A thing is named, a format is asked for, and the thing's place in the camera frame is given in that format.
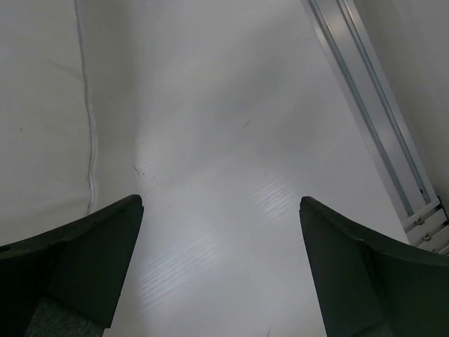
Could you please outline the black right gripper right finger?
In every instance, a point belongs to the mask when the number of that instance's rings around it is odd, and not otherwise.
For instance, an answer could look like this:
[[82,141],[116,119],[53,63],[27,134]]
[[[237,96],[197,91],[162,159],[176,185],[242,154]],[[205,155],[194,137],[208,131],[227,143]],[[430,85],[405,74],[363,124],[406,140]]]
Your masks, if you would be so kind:
[[447,336],[448,256],[392,239],[312,197],[300,223],[328,336]]

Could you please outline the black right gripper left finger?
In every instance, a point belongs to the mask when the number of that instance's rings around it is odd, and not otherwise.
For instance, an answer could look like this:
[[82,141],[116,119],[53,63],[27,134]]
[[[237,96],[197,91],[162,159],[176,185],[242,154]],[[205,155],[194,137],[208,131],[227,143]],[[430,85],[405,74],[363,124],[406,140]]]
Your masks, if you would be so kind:
[[2,336],[102,336],[139,235],[138,194],[1,246]]

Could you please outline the white pillow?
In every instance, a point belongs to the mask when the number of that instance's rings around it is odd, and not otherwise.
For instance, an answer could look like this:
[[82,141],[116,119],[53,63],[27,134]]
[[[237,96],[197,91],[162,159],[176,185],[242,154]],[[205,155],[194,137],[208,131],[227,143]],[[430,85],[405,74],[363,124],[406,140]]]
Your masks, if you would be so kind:
[[91,148],[75,3],[2,1],[2,244],[86,215]]

